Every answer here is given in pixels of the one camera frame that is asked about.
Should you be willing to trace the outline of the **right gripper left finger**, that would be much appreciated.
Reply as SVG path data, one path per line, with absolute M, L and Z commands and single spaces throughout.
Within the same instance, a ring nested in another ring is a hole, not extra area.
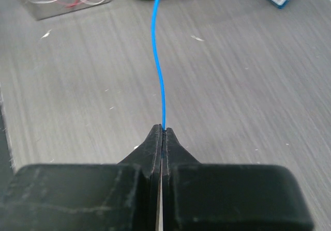
M 1 197 L 1 230 L 157 230 L 162 127 L 117 164 L 30 164 Z

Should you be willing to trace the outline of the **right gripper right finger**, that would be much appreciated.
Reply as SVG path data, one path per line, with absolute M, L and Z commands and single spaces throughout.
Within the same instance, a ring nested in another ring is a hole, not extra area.
M 168 128 L 162 141 L 164 230 L 313 230 L 294 175 L 267 164 L 204 164 Z

